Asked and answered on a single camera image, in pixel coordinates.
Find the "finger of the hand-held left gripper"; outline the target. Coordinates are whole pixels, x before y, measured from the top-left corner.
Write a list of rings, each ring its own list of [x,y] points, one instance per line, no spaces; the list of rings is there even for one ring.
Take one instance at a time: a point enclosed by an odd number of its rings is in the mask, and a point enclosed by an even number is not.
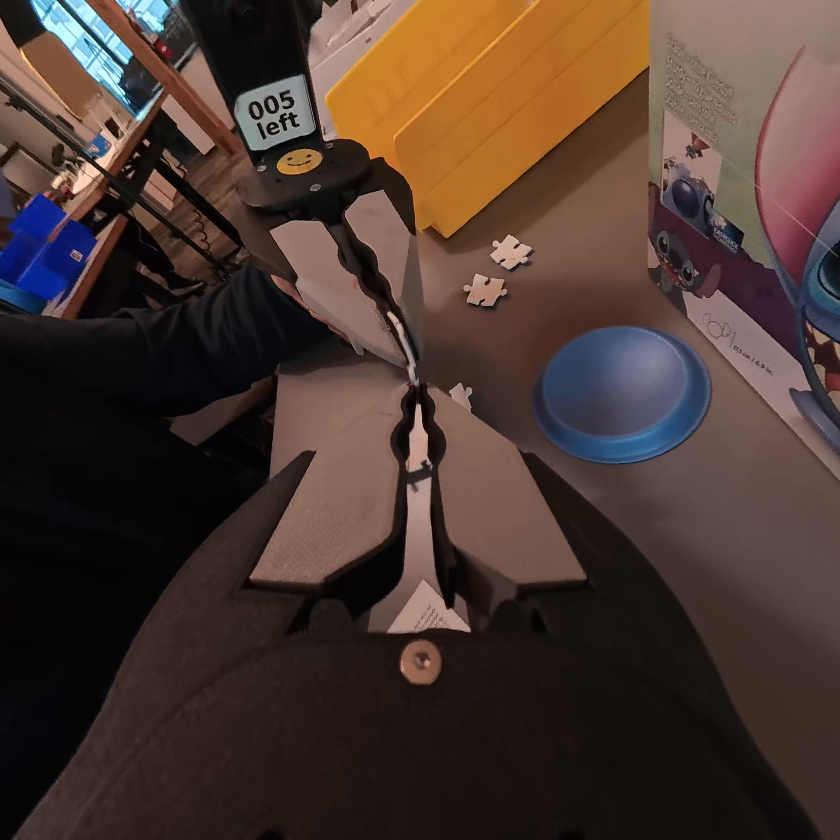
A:
[[[370,292],[360,271],[343,264],[339,242],[318,220],[292,220],[269,235],[295,275],[303,300],[350,339],[357,354],[370,352],[406,368],[393,327]]]
[[[358,196],[343,225],[362,264],[362,288],[402,326],[414,358],[424,354],[424,284],[417,237],[384,191]]]

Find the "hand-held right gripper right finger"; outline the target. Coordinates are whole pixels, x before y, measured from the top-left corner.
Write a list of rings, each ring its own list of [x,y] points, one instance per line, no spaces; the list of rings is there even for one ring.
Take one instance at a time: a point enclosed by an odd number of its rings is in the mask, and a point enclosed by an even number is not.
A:
[[[431,463],[430,522],[447,606],[497,607],[575,587],[586,573],[515,444],[431,385],[418,393]]]

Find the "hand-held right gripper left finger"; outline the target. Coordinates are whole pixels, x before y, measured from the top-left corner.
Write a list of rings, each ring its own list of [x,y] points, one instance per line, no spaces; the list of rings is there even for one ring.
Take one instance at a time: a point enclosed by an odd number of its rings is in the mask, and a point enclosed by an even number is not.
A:
[[[408,435],[417,390],[399,385],[312,455],[249,576],[256,588],[340,601],[354,617],[403,575]]]

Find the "assembled white puzzle pieces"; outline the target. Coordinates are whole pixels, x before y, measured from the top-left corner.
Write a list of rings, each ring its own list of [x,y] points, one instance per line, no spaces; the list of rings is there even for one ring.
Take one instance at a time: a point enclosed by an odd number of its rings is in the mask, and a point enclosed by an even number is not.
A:
[[[468,412],[472,412],[471,396],[473,388],[458,383],[449,390],[449,396]],[[406,459],[406,479],[410,487],[415,487],[431,473],[432,462],[428,455],[428,434],[424,425],[423,408],[420,402],[415,405],[413,427],[408,437],[408,457]]]

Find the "person's left forearm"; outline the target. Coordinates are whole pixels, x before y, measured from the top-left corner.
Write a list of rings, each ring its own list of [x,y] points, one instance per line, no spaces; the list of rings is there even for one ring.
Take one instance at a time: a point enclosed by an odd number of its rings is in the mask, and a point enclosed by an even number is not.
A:
[[[168,417],[245,392],[333,336],[252,263],[194,302],[66,321],[2,314],[2,362]]]

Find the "white puzzle piece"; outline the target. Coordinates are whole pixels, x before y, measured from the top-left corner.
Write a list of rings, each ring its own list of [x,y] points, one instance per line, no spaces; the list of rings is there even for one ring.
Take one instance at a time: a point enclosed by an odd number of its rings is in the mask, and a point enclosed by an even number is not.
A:
[[[494,308],[508,294],[505,280],[475,274],[471,283],[463,286],[466,302],[473,307]]]
[[[490,259],[504,270],[513,271],[526,265],[532,252],[531,246],[522,243],[512,235],[507,235],[504,239],[492,242]]]
[[[405,357],[406,372],[409,382],[413,387],[419,387],[420,380],[417,369],[418,359],[407,327],[393,311],[388,311],[385,315],[393,327],[397,342],[399,343]]]

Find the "white printed puzzle bag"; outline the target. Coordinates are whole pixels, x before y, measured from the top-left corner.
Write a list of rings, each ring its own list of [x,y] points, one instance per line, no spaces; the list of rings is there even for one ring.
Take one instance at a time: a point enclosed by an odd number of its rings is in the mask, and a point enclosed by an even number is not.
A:
[[[420,581],[386,632],[405,635],[435,629],[470,633],[467,622],[454,609],[446,606],[443,597],[432,585]]]

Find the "cartoon print puzzle box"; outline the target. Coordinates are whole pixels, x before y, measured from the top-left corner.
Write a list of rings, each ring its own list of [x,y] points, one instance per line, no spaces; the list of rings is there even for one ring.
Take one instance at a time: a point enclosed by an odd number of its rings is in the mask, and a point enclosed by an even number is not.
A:
[[[650,4],[648,266],[839,475],[839,2]]]

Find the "person's left hand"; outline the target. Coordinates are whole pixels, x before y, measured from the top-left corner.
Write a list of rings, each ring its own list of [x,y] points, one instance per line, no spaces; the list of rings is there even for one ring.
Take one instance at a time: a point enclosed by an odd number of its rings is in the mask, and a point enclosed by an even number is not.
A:
[[[294,304],[299,315],[297,320],[301,322],[302,327],[306,327],[313,335],[317,333],[322,337],[330,333],[343,344],[350,345],[350,339],[344,332],[309,307],[292,281],[275,274],[269,274],[269,278],[279,292]]]

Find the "wooden desk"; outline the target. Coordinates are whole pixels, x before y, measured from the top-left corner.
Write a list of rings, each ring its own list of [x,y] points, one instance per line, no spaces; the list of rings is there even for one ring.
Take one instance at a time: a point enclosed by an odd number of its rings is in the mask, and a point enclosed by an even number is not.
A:
[[[163,59],[156,52],[152,45],[140,33],[133,28],[130,16],[124,12],[117,2],[90,2],[90,6],[97,15],[120,37],[130,48],[133,55],[138,59],[144,69],[147,69],[162,87],[161,98],[171,97],[196,123],[207,137],[214,143],[216,150],[225,154],[228,158],[234,159],[236,154],[242,150],[242,145],[235,137],[235,134],[225,125],[216,113],[202,100],[196,91],[190,86],[183,75],[169,62]],[[212,287],[218,286],[228,280],[236,266],[230,260],[238,255],[242,249],[238,235],[226,217],[217,212],[216,208],[204,199],[204,197],[184,177],[175,171],[162,160],[162,151],[153,152],[153,141],[151,138],[152,129],[156,116],[151,114],[143,121],[142,127],[138,129],[139,139],[128,142],[134,146],[147,142],[140,152],[121,151],[117,163],[111,164],[105,169],[101,164],[94,161],[93,157],[85,152],[77,133],[66,128],[56,115],[48,113],[45,107],[38,104],[27,92],[17,83],[2,76],[2,93],[10,101],[13,108],[22,110],[35,119],[42,127],[50,131],[67,148],[76,153],[85,162],[90,163],[94,170],[100,174],[100,180],[108,183],[108,186],[97,186],[95,193],[109,194],[120,200],[121,209],[126,211],[134,207],[141,207],[151,215],[155,221],[166,228],[170,235],[183,243],[201,256],[210,266],[213,276]],[[218,230],[230,239],[235,247],[225,259],[216,258],[209,247],[202,247],[190,239],[180,228],[169,221],[167,217],[153,208],[144,198],[142,190],[146,178],[139,175],[126,175],[127,166],[138,165],[142,171],[154,169],[159,172],[165,180],[171,182],[178,193],[180,193],[192,207],[206,217]]]

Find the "yellow plastic bin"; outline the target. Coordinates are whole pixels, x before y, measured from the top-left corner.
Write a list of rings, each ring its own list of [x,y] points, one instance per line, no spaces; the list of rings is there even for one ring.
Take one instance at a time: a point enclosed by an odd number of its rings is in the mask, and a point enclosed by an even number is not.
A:
[[[396,133],[533,3],[416,2],[328,93],[339,137],[405,178]]]

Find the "blue round plastic stand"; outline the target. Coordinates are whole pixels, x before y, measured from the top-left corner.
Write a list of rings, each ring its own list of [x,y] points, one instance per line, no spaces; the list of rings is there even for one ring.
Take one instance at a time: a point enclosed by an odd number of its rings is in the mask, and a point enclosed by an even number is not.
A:
[[[653,329],[595,329],[542,367],[531,395],[542,434],[578,459],[628,465],[687,440],[711,404],[711,376],[685,341]]]

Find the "glass window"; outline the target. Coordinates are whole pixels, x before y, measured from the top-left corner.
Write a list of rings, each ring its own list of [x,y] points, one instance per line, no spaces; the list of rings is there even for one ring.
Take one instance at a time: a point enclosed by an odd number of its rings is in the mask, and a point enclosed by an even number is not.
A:
[[[181,11],[176,1],[118,1],[125,12],[134,12],[141,23],[162,34]],[[133,57],[130,49],[109,25],[84,1],[31,1],[39,21],[84,59],[107,55],[111,62],[126,66]]]

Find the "blue storage bin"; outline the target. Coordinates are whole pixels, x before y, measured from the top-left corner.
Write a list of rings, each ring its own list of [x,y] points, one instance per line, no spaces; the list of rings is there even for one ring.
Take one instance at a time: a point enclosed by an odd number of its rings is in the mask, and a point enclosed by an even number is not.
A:
[[[1,252],[2,309],[40,314],[81,277],[97,239],[46,195],[34,196],[8,226]]]

